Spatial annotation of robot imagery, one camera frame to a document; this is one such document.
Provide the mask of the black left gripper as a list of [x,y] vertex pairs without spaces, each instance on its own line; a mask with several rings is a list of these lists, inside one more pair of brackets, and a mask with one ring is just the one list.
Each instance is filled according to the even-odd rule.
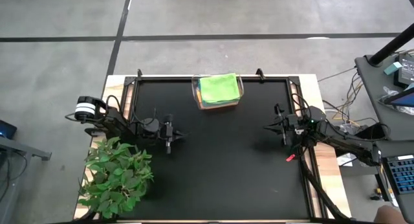
[[171,153],[171,142],[184,138],[187,134],[175,129],[172,124],[173,115],[167,114],[164,116],[164,122],[160,123],[158,138],[166,141],[166,153]]

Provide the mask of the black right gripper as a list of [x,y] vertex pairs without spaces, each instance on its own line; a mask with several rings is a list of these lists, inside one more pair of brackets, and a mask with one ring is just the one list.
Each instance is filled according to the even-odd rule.
[[264,126],[264,129],[270,130],[278,135],[282,135],[283,137],[283,145],[286,146],[288,144],[286,134],[288,131],[294,131],[295,129],[299,128],[301,123],[303,122],[303,117],[299,117],[297,115],[282,115],[282,111],[280,109],[279,104],[274,106],[274,111],[276,117],[274,118],[273,123],[270,125]]

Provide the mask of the orange microfiber towel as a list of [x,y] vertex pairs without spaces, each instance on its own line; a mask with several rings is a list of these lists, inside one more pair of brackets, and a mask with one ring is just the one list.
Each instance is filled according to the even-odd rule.
[[196,92],[195,92],[195,101],[196,101],[199,109],[202,109],[202,110],[217,109],[217,108],[228,107],[228,106],[236,106],[239,103],[239,100],[233,100],[233,101],[226,102],[224,105],[220,105],[220,106],[208,106],[208,107],[206,107],[206,106],[203,106],[201,104],[201,100],[202,100],[202,98],[201,98],[201,92],[198,89],[196,89]]

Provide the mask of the green microfiber towel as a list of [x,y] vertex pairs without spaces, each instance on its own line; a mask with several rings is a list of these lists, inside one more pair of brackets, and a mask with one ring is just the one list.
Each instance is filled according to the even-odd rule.
[[216,104],[240,99],[240,91],[235,73],[202,77],[199,79],[201,100]]

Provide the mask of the clear plastic bin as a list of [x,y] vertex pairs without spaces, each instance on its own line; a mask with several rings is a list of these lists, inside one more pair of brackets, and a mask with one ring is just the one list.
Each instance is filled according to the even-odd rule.
[[[208,76],[215,76],[215,75],[219,75],[219,74],[214,74],[214,75],[195,75],[191,78],[191,88],[192,88],[192,92],[193,92],[193,97],[195,99],[195,92],[196,89],[199,89],[199,79],[202,77],[208,77]],[[237,75],[237,82],[238,82],[238,86],[239,86],[239,91],[240,91],[240,95],[241,97],[244,95],[244,87],[243,87],[243,81],[241,79],[241,76]]]

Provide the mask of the white paper sheet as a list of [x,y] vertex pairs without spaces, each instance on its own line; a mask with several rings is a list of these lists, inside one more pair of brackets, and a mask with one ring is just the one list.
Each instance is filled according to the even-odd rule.
[[351,153],[346,153],[336,158],[338,166],[352,166],[356,157]]

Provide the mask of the green leafy plant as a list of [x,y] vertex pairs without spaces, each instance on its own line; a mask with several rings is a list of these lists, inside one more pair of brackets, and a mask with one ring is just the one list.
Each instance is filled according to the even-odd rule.
[[94,141],[85,159],[78,204],[101,218],[132,211],[154,181],[152,155],[120,137]]

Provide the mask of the dark grey workstation desk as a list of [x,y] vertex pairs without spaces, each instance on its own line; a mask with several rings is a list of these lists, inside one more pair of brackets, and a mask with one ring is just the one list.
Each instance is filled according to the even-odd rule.
[[398,193],[386,159],[414,155],[414,107],[391,106],[380,102],[380,98],[386,94],[384,87],[398,92],[405,89],[395,86],[393,76],[384,73],[384,69],[395,62],[393,57],[385,59],[374,67],[368,63],[368,59],[366,56],[357,58],[355,64],[379,122],[383,127],[389,128],[387,138],[377,142],[381,151],[381,160],[404,219],[409,224],[414,224],[414,193]]

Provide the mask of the small teal box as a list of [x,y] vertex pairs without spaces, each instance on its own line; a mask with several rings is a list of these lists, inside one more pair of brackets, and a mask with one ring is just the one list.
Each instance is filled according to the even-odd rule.
[[391,75],[398,71],[400,68],[402,68],[402,64],[400,62],[394,62],[391,65],[389,65],[386,69],[384,69],[384,73],[386,75]]

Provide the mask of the tablet with blue screen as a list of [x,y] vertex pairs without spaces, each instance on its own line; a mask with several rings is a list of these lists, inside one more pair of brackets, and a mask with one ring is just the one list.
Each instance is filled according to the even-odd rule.
[[414,107],[414,87],[401,92],[384,87],[384,91],[386,94],[380,98],[381,103],[391,106]]

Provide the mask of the backlit keyboard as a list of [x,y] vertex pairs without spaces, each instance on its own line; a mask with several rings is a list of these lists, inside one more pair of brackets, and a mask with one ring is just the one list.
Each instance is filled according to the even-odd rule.
[[386,159],[398,193],[414,193],[414,155],[401,155]]

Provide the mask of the black electronic device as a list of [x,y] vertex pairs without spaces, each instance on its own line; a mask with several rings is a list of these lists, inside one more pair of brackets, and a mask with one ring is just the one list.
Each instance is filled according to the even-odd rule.
[[402,67],[394,73],[394,85],[405,88],[414,83],[414,57],[401,54],[397,61]]

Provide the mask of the black stand pole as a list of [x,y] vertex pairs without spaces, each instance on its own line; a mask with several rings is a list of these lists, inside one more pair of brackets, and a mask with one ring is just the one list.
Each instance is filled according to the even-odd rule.
[[375,53],[368,63],[372,66],[377,66],[382,63],[388,56],[401,48],[407,42],[414,38],[414,23],[412,23],[406,30],[401,32],[397,37],[391,40],[386,46]]

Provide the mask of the person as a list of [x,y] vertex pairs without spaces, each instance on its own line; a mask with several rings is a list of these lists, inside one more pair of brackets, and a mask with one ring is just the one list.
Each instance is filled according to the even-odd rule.
[[388,205],[383,205],[377,209],[374,222],[381,224],[408,224],[399,210]]

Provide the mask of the grey metal desk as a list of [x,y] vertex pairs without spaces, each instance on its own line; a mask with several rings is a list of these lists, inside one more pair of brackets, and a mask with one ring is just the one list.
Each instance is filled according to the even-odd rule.
[[33,156],[48,161],[45,152],[0,136],[0,224],[8,224],[13,213],[24,173]]

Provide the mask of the dark blue device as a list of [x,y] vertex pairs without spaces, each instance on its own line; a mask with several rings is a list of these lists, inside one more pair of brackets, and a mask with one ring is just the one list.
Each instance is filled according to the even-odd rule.
[[17,128],[3,120],[0,120],[0,137],[13,139]]

